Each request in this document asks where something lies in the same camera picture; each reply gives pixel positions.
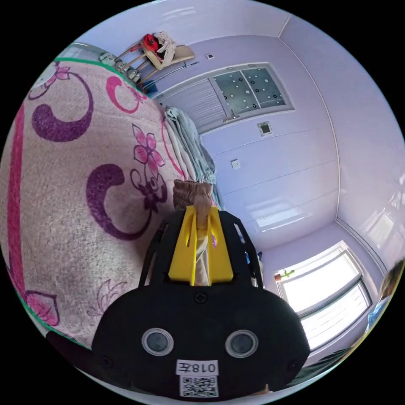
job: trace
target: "screw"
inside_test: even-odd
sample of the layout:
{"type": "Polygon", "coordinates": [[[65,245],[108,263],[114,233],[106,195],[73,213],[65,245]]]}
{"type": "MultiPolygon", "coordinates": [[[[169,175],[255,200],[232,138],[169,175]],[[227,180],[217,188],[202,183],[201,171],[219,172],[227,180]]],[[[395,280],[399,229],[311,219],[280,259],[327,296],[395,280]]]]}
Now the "screw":
{"type": "Polygon", "coordinates": [[[293,360],[287,367],[288,371],[294,371],[294,369],[297,367],[297,361],[293,360]]]}
{"type": "Polygon", "coordinates": [[[204,294],[203,292],[198,292],[195,296],[194,296],[194,301],[197,304],[203,304],[207,301],[207,294],[204,294]]]}
{"type": "Polygon", "coordinates": [[[113,366],[113,361],[107,356],[103,356],[103,363],[107,368],[111,368],[113,366]]]}

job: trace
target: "wooden stick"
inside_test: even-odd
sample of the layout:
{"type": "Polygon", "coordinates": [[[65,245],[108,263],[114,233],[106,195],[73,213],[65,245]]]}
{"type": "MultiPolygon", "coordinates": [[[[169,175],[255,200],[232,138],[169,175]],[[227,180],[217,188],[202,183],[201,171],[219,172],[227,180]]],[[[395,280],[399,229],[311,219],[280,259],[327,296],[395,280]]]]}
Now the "wooden stick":
{"type": "Polygon", "coordinates": [[[131,62],[129,62],[129,63],[127,63],[125,66],[123,66],[123,67],[119,70],[119,72],[121,72],[121,70],[125,69],[127,66],[132,65],[132,63],[136,62],[137,60],[139,60],[139,59],[141,59],[141,58],[144,58],[145,56],[146,56],[145,54],[142,54],[142,55],[138,56],[137,58],[135,58],[134,60],[131,60],[131,62]]]}
{"type": "Polygon", "coordinates": [[[147,64],[149,63],[149,60],[147,59],[145,62],[141,63],[137,68],[136,71],[139,72],[142,68],[144,68],[147,64]]]}
{"type": "Polygon", "coordinates": [[[130,48],[128,48],[123,54],[121,54],[120,56],[118,56],[115,60],[121,59],[123,56],[125,56],[126,54],[135,51],[136,49],[140,48],[140,42],[138,42],[137,44],[135,44],[134,46],[131,46],[130,48]]]}
{"type": "Polygon", "coordinates": [[[149,73],[146,77],[144,77],[139,84],[142,84],[143,82],[145,82],[146,80],[148,80],[152,75],[154,75],[156,72],[159,72],[157,69],[155,69],[152,73],[149,73]]]}

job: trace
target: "bed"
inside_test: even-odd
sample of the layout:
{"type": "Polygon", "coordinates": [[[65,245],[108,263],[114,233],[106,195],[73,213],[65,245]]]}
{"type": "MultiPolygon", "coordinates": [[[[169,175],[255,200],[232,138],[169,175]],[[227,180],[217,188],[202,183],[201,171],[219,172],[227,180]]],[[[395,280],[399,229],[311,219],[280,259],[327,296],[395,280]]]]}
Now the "bed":
{"type": "Polygon", "coordinates": [[[113,68],[58,58],[27,95],[0,165],[0,244],[25,308],[86,348],[189,174],[164,111],[113,68]]]}

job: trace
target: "label sticker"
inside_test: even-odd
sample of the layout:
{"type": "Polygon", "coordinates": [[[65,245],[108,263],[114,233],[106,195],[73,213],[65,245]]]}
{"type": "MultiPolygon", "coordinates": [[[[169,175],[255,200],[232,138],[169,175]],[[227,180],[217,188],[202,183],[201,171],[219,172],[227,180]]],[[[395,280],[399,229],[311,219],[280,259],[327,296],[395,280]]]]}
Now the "label sticker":
{"type": "Polygon", "coordinates": [[[180,396],[188,398],[219,397],[217,376],[180,375],[180,396]]]}
{"type": "Polygon", "coordinates": [[[219,375],[218,360],[177,360],[176,374],[196,376],[196,377],[211,377],[219,375]]]}

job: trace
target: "black device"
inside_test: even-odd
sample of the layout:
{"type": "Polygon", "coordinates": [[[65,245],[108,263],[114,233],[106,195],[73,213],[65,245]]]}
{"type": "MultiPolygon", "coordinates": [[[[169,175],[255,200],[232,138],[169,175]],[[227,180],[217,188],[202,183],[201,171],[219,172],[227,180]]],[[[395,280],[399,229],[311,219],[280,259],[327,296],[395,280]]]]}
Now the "black device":
{"type": "Polygon", "coordinates": [[[270,391],[283,388],[310,353],[298,315],[263,289],[254,246],[241,221],[226,211],[218,217],[232,279],[205,287],[173,281],[169,272],[184,216],[178,211],[162,222],[139,288],[103,314],[92,343],[96,361],[120,387],[176,400],[222,401],[266,384],[270,391]]]}

